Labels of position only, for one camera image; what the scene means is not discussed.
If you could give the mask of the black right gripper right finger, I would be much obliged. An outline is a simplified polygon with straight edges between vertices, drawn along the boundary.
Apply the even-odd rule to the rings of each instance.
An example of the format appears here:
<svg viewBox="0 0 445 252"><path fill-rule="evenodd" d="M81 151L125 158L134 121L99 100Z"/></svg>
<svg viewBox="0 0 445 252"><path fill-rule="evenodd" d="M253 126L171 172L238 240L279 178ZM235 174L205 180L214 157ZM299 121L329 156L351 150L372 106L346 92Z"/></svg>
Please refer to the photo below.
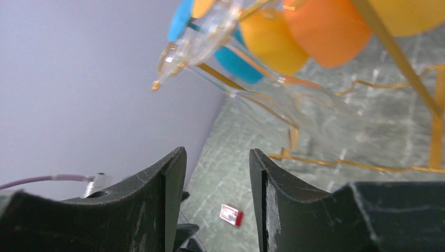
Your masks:
<svg viewBox="0 0 445 252"><path fill-rule="evenodd" d="M260 251L444 251L444 182L352 182L325 192L249 154Z"/></svg>

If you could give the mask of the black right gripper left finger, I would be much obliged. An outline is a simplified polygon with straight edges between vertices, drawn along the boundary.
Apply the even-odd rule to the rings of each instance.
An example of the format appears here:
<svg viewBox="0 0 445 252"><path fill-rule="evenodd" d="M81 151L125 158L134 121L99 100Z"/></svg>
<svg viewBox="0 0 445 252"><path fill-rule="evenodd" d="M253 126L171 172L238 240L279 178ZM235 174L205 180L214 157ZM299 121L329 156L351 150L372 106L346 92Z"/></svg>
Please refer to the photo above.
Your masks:
<svg viewBox="0 0 445 252"><path fill-rule="evenodd" d="M87 198L1 193L1 251L173 251L187 153Z"/></svg>

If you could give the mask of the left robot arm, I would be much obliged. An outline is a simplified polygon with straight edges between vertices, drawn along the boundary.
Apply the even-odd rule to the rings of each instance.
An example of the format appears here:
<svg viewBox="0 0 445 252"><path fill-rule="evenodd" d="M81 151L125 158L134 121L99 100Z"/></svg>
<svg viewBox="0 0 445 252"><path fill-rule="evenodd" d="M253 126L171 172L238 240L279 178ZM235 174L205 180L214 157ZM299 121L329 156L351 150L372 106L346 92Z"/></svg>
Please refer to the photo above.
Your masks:
<svg viewBox="0 0 445 252"><path fill-rule="evenodd" d="M197 235L199 230L200 227L197 224L190 223L182 211L179 210L173 251L205 252L206 249Z"/></svg>

